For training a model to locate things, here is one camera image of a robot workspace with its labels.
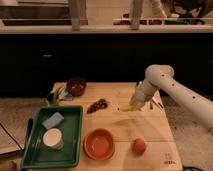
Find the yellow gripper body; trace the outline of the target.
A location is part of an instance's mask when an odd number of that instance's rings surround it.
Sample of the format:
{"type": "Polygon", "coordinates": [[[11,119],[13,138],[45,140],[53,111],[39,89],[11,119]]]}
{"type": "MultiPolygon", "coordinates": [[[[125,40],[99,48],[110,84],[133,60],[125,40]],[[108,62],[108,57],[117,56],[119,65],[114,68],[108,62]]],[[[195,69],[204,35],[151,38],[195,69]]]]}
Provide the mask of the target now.
{"type": "Polygon", "coordinates": [[[146,103],[146,96],[144,94],[134,94],[130,100],[130,107],[132,110],[140,110],[146,103]]]}

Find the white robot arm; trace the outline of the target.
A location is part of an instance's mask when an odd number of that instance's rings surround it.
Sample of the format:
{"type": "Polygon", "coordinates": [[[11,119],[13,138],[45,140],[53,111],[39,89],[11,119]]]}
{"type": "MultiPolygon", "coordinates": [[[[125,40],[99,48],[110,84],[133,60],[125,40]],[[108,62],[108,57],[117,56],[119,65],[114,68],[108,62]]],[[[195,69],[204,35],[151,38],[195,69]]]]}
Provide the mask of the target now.
{"type": "Polygon", "coordinates": [[[141,108],[159,89],[193,113],[213,136],[213,102],[177,82],[174,69],[169,65],[150,65],[146,68],[145,78],[135,88],[130,106],[133,109],[141,108]]]}

